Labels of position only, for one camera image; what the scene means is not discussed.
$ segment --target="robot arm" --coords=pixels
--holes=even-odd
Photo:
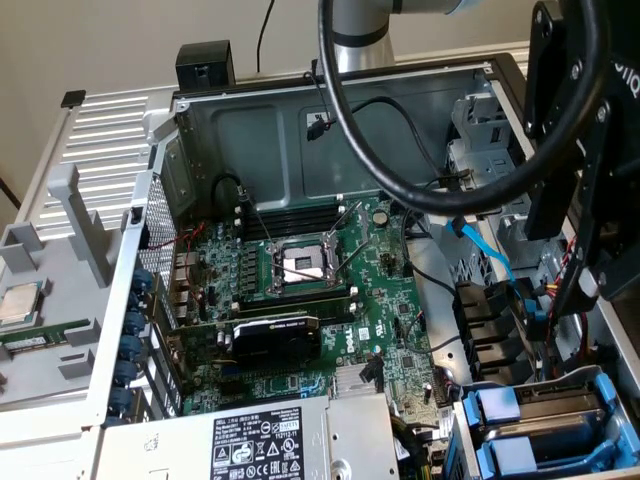
[[[340,72],[394,64],[389,16],[392,13],[451,14],[479,0],[337,0],[333,32]]]

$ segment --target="warning label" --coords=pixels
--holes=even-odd
[[[301,420],[300,408],[215,420],[211,480],[301,480]]]

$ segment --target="cable connector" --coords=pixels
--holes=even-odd
[[[323,119],[316,120],[307,128],[307,142],[319,139],[327,130],[329,130],[329,125]]]
[[[531,296],[532,297],[544,297],[547,294],[547,289],[545,285],[540,285],[539,287],[534,288],[531,291]]]
[[[464,237],[463,228],[467,225],[467,221],[464,217],[456,217],[451,220],[451,231],[455,233],[456,237],[462,238]]]
[[[249,194],[247,193],[247,190],[242,185],[238,185],[237,190],[238,190],[238,201],[240,203],[248,202]]]

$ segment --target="white wall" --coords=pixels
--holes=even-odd
[[[395,53],[526,40],[534,3],[485,0],[450,17],[394,17]],[[251,73],[268,0],[0,4],[0,175],[22,197],[65,91],[99,93],[173,84],[180,45],[224,38],[231,40],[236,73]],[[316,10],[316,0],[276,0],[263,42],[264,72],[306,67],[317,56]],[[4,216],[7,209],[10,204],[0,199]]]

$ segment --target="metal side panel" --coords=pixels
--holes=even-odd
[[[47,192],[47,177],[56,165],[75,164],[88,210],[100,213],[105,229],[118,228],[136,176],[148,169],[148,132],[158,119],[169,116],[174,90],[169,86],[88,95],[80,107],[65,109],[18,219],[33,222],[42,240],[71,234],[64,210]]]

